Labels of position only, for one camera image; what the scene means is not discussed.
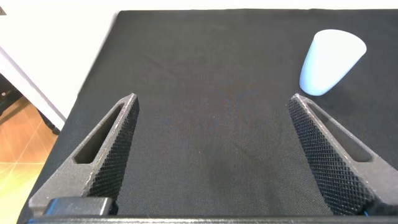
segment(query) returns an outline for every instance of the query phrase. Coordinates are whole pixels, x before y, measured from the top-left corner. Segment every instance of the black tablecloth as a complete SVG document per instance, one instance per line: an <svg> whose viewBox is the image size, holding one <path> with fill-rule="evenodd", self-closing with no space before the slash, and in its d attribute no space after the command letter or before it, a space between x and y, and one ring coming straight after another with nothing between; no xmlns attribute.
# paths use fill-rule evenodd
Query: black tablecloth
<svg viewBox="0 0 398 224"><path fill-rule="evenodd" d="M398 168L398 11L125 11L31 195L133 92L141 111L120 215L330 215L287 111L323 29L368 51L312 99ZM29 217L25 205L20 221Z"/></svg>

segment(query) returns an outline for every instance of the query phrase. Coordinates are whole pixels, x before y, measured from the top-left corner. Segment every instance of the plastic cup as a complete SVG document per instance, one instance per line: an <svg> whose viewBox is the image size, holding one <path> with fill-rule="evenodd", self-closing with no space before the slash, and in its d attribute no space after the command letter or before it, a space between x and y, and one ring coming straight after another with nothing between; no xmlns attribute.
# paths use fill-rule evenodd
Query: plastic cup
<svg viewBox="0 0 398 224"><path fill-rule="evenodd" d="M366 52L365 43L342 30L315 34L300 75L300 88L313 96L333 88Z"/></svg>

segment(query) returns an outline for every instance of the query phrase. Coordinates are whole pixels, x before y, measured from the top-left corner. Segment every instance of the knurled surface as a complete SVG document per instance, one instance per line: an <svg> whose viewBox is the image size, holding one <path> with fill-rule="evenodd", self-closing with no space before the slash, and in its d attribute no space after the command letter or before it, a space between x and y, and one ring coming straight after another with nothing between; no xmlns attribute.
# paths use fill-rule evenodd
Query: knurled surface
<svg viewBox="0 0 398 224"><path fill-rule="evenodd" d="M89 189L88 196L111 197L117 199L124 171L129 157L132 136L136 127L138 115L138 101L130 107L118 134L115 137L111 150L106 156L99 172Z"/></svg>
<svg viewBox="0 0 398 224"><path fill-rule="evenodd" d="M372 195L297 100L289 102L289 112L326 204L335 215L361 213Z"/></svg>

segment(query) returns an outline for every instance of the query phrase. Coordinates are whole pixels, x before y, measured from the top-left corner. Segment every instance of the black table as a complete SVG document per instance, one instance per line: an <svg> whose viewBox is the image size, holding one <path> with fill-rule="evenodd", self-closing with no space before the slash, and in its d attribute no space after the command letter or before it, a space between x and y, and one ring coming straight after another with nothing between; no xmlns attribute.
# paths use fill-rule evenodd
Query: black table
<svg viewBox="0 0 398 224"><path fill-rule="evenodd" d="M398 11L125 11L31 195L133 92L141 111L119 215L331 215L287 110L323 29L368 51L312 100L398 168ZM30 216L25 204L19 221Z"/></svg>

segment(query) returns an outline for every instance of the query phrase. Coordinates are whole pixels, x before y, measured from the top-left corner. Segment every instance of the wooden floor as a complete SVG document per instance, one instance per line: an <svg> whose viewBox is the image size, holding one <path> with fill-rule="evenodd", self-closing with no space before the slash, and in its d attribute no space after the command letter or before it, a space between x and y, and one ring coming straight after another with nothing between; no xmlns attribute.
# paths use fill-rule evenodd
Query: wooden floor
<svg viewBox="0 0 398 224"><path fill-rule="evenodd" d="M0 223L16 223L55 140L24 97L0 116Z"/></svg>

